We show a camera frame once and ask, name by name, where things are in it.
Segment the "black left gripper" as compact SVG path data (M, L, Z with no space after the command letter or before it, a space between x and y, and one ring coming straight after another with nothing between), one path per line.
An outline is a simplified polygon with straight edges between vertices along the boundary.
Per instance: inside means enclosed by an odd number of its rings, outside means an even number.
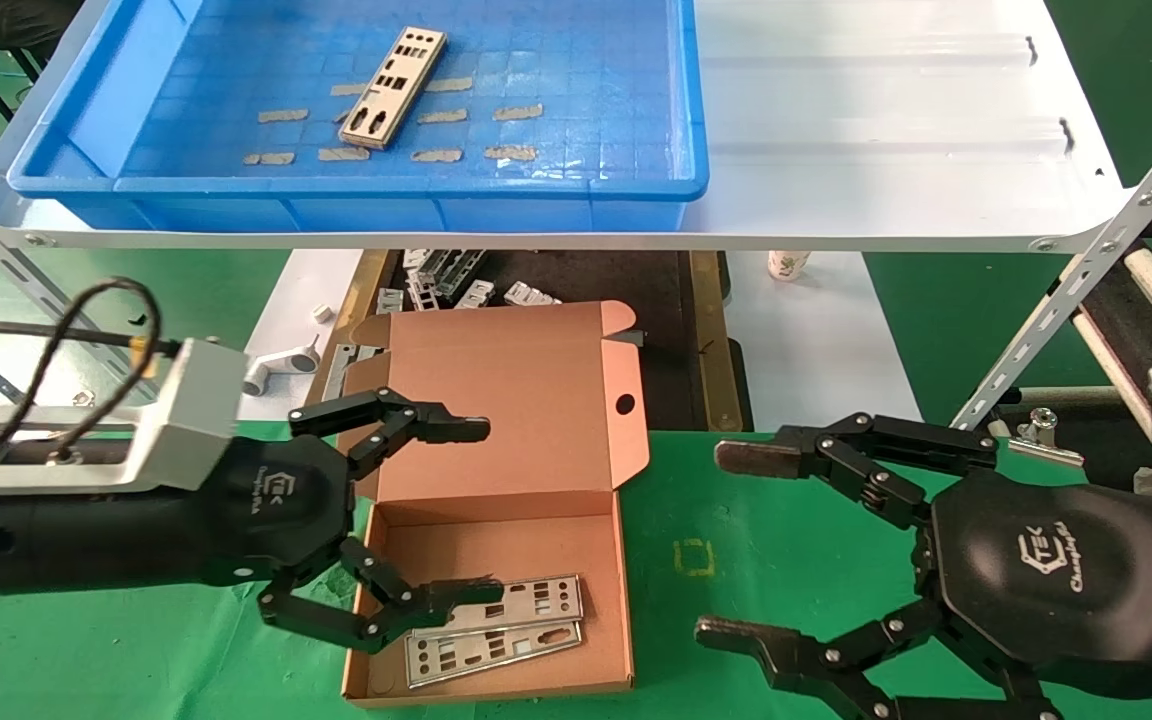
M287 441L233 439L195 491L0 497L0 594L271 579L259 594L266 626L367 655L404 632L447 624L458 606L502 600L493 577L411 585L361 539L344 538L353 480L414 439L483 442L488 419L379 388L297 407L288 423ZM356 429L367 434L346 457L323 441ZM294 594L338 560L376 601L374 614Z

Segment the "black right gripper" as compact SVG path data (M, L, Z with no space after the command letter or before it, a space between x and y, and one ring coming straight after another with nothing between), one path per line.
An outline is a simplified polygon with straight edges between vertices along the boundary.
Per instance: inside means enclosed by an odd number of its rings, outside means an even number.
M955 632L996 669L1001 700L896 696L867 679L882 662L952 637L948 612L934 600L832 641L713 615L696 620L694 637L751 657L774 691L817 698L841 719L1060 719L1038 679L1152 700L1152 497L978 471L934 497L929 530Z

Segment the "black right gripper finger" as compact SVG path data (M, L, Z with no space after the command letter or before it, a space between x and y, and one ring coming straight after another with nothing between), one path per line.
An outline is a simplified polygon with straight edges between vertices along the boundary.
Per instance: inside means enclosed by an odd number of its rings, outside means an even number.
M722 439L717 467L745 477L817 478L892 526L909 529L927 524L931 506L924 488L888 469L890 462L965 477L995 468L996 452L996 439L987 433L852 414L827 427L786 425L768 441Z

